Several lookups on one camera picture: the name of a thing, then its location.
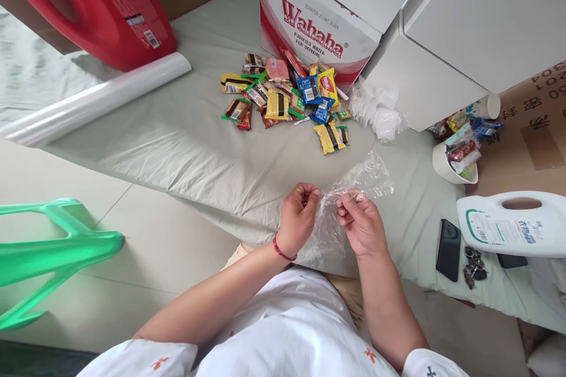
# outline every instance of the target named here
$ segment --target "floor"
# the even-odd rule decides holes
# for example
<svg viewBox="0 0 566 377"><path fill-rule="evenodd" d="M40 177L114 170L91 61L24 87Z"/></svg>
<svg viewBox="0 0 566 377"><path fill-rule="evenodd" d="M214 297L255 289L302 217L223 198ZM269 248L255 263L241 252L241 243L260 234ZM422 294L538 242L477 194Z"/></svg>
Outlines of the floor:
<svg viewBox="0 0 566 377"><path fill-rule="evenodd" d="M0 139L0 204L79 199L97 228L127 241L112 259L83 269L35 310L48 312L0 339L102 352L129 338L179 293L219 270L237 239L166 194L117 180ZM0 242L56 236L41 215L0 219ZM49 276L0 287L0 313ZM527 377L516 320L469 308L404 282L431 347L470 376Z"/></svg>

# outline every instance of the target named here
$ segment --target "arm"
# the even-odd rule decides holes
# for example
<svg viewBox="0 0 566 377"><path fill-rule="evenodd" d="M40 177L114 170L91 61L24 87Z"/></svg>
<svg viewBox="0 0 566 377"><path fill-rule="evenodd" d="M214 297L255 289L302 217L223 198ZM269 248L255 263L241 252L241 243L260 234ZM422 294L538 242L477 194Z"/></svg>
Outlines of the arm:
<svg viewBox="0 0 566 377"><path fill-rule="evenodd" d="M405 298L376 206L362 193L354 197L345 194L339 199L337 220L357 256L371 342L396 370L402 371L413 350L429 346Z"/></svg>
<svg viewBox="0 0 566 377"><path fill-rule="evenodd" d="M277 245L294 257L314 227L320 191L299 183L283 202ZM159 311L134 339L203 345L212 339L288 262L266 244L199 283Z"/></svg>

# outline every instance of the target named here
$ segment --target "white bowl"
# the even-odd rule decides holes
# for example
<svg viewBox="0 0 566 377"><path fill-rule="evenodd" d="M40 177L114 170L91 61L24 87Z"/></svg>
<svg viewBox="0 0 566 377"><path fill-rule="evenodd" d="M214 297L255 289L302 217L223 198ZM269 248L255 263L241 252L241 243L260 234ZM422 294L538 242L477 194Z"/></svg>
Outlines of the white bowl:
<svg viewBox="0 0 566 377"><path fill-rule="evenodd" d="M454 184L476 184L478 182L478 165L474 164L471 172L471 181L456 174L456 171L452 169L450 163L448 162L448 156L446 156L446 143L444 141L437 144L432 149L432 165L435 171L445 180L450 181Z"/></svg>

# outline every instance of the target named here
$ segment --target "sleeve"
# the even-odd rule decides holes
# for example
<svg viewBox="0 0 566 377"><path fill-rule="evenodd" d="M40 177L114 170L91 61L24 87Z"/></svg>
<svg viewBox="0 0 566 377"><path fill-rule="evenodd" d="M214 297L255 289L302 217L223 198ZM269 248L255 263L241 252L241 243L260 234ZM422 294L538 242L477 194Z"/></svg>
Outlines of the sleeve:
<svg viewBox="0 0 566 377"><path fill-rule="evenodd" d="M96 357L77 377L185 377L197 349L187 343L127 340Z"/></svg>
<svg viewBox="0 0 566 377"><path fill-rule="evenodd" d="M402 377L469 377L454 361L428 349L415 349L405 360Z"/></svg>

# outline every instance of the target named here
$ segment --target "red string bracelet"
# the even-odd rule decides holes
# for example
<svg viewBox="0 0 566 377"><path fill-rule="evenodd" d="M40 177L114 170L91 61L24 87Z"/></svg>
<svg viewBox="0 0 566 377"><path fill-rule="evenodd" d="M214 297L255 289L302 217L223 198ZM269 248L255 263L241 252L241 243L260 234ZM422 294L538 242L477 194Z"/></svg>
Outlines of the red string bracelet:
<svg viewBox="0 0 566 377"><path fill-rule="evenodd" d="M295 255L294 258L290 258L288 256L286 256L281 249L279 249L279 246L277 246L277 233L275 233L275 235L273 236L273 248L275 249L275 251L277 252L277 254L279 256L282 256L285 260L289 261L289 262L293 262L295 259L297 259L297 255Z"/></svg>

